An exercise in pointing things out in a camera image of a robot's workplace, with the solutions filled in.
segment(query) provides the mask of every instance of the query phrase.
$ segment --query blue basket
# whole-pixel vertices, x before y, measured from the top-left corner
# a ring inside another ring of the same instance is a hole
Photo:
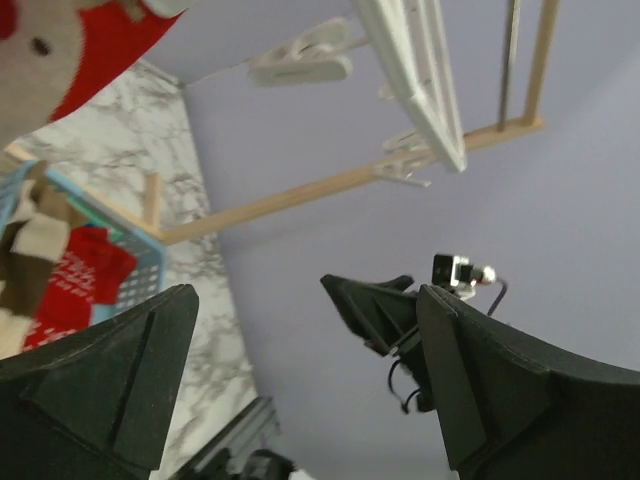
[[[4,233],[4,228],[20,198],[22,182],[34,164],[34,161],[26,162],[22,168],[10,173],[0,182],[0,236]],[[67,196],[73,198],[84,208],[107,220],[121,232],[122,235],[114,241],[114,244],[125,249],[138,260],[136,269],[120,286],[117,303],[115,305],[94,305],[91,317],[92,325],[128,310],[162,290],[166,268],[166,254],[162,244],[116,212],[94,200],[80,187],[55,170],[48,169],[47,178],[60,191],[65,192]]]

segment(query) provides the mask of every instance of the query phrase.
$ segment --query white strip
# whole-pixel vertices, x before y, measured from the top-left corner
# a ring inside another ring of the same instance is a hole
[[[20,198],[18,199],[18,205],[16,211],[9,219],[9,223],[26,222],[36,213],[36,204],[31,200],[31,190],[36,184],[36,181],[32,178],[22,182],[20,188]]]
[[[67,222],[38,212],[18,231],[11,252],[58,263],[69,243],[69,234]]]
[[[0,308],[0,360],[22,352],[33,319]]]

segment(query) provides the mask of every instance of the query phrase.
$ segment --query stuffed toy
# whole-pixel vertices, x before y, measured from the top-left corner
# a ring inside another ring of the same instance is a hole
[[[193,0],[0,0],[0,148],[85,104]]]

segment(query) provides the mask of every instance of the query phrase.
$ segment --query white marble table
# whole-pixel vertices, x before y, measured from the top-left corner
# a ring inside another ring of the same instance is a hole
[[[209,212],[182,95],[144,64],[20,143],[138,215],[144,174],[159,172],[164,227]],[[166,285],[193,284],[200,311],[156,479],[168,478],[256,396],[217,239],[174,245],[168,257]]]

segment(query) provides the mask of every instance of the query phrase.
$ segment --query gray wall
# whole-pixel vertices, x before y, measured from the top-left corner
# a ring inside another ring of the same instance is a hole
[[[504,5],[463,3],[445,2],[445,14],[470,130],[495,118]],[[525,3],[518,106],[538,2]],[[565,0],[544,133],[470,154],[461,175],[430,168],[426,191],[379,183],[221,234],[259,388],[275,395],[310,473],[417,479],[446,469],[435,416],[401,414],[385,388],[390,362],[347,332],[318,282],[325,273],[426,281],[434,253],[464,253],[511,282],[499,319],[640,369],[638,18],[638,2]],[[238,67],[188,89],[217,210],[381,158],[381,142],[408,122],[375,99],[383,79],[371,52],[353,59],[339,84],[259,90]],[[494,293],[473,303],[486,308]]]

